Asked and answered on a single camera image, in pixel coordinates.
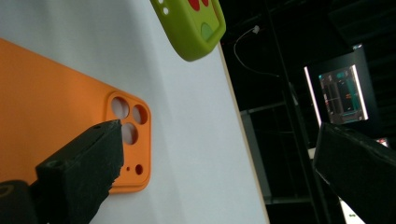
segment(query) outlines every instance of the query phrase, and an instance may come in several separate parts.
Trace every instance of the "orange phone case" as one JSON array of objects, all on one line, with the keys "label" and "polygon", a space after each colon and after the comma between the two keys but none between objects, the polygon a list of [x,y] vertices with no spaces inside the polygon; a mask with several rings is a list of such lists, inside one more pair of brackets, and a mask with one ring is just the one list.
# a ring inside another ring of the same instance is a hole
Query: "orange phone case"
[{"label": "orange phone case", "polygon": [[0,182],[32,184],[40,162],[111,119],[122,123],[124,165],[110,193],[139,191],[151,169],[148,105],[0,38]]}]

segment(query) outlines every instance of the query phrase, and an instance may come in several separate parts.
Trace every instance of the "black foam block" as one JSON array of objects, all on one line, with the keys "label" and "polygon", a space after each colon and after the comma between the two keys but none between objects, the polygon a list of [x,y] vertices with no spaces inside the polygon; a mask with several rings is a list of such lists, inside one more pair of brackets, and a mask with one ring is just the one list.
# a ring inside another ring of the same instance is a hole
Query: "black foam block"
[{"label": "black foam block", "polygon": [[11,180],[0,183],[0,223],[38,223],[26,182]]},{"label": "black foam block", "polygon": [[314,168],[364,222],[396,223],[396,151],[322,123]]},{"label": "black foam block", "polygon": [[90,129],[36,167],[49,223],[89,223],[123,165],[120,121]]}]

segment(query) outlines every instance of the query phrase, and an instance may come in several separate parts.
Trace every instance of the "red dot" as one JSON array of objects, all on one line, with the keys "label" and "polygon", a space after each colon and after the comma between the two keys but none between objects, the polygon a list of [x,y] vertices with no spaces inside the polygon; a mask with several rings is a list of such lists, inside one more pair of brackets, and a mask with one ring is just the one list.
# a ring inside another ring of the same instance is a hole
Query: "red dot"
[{"label": "red dot", "polygon": [[199,0],[189,0],[189,2],[195,11],[199,11]]},{"label": "red dot", "polygon": [[209,0],[202,0],[202,2],[204,3],[204,5],[205,5],[206,7],[209,6]]}]

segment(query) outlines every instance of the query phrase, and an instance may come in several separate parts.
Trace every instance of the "white surface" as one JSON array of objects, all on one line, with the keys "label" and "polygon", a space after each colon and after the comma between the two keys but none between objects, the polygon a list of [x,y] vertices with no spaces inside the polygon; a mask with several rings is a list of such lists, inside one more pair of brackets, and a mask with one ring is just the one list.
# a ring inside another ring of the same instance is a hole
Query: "white surface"
[{"label": "white surface", "polygon": [[358,215],[347,205],[344,201],[340,200],[341,208],[343,209],[346,224],[364,224]]},{"label": "white surface", "polygon": [[150,106],[150,183],[92,223],[268,223],[219,51],[184,62],[149,0],[0,0],[0,37]]}]

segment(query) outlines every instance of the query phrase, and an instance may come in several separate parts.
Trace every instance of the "phone case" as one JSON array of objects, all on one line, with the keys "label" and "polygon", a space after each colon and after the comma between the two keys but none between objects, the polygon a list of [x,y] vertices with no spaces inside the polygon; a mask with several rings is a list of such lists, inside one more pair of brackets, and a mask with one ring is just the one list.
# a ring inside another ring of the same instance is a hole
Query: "phone case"
[{"label": "phone case", "polygon": [[177,54],[186,61],[206,56],[226,25],[219,0],[150,0]]},{"label": "phone case", "polygon": [[122,123],[124,165],[110,193],[139,191],[151,171],[148,105],[0,39],[0,182],[32,184],[40,162],[92,125],[111,119]]}]

